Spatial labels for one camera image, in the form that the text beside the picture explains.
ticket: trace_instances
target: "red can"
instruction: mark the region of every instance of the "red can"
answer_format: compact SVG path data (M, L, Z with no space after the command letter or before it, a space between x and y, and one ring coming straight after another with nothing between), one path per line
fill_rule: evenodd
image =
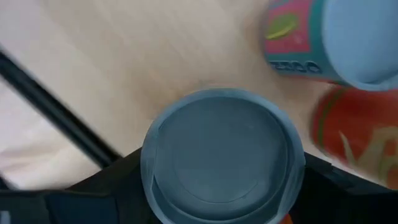
M398 91L336 86L313 112L311 137L326 155L398 189Z
M293 224L292 218L289 214L285 216L285 218L279 224Z

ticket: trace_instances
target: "printed label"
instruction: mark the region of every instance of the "printed label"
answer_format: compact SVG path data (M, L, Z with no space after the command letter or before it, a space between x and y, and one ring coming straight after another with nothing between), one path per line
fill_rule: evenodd
M311 51L308 17L313 0L277 0L267 17L266 52L269 54Z
M301 64L298 61L270 61L272 67L276 70L286 72L299 72L299 73L316 73L322 74L322 69L313 61L306 61Z

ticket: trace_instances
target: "black metal bar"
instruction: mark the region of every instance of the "black metal bar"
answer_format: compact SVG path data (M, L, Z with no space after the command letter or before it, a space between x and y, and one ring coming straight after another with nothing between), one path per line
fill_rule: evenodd
M122 158L1 49L0 75L101 168Z

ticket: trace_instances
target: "teal cup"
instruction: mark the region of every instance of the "teal cup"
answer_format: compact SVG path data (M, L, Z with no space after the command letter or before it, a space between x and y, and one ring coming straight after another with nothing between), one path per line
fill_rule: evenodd
M300 136L248 91L203 90L170 105L141 152L144 192L163 224L276 224L299 195Z
M276 0L264 53L290 77L369 91L398 88L398 1Z

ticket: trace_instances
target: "white surface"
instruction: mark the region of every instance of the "white surface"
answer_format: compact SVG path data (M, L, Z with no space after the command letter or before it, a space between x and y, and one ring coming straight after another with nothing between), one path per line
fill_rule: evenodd
M307 152L324 83L282 78L265 63L268 0L0 0L0 43L121 154L141 146L165 106L196 90L238 87L288 112ZM59 187L92 162L4 87L0 170L21 188Z

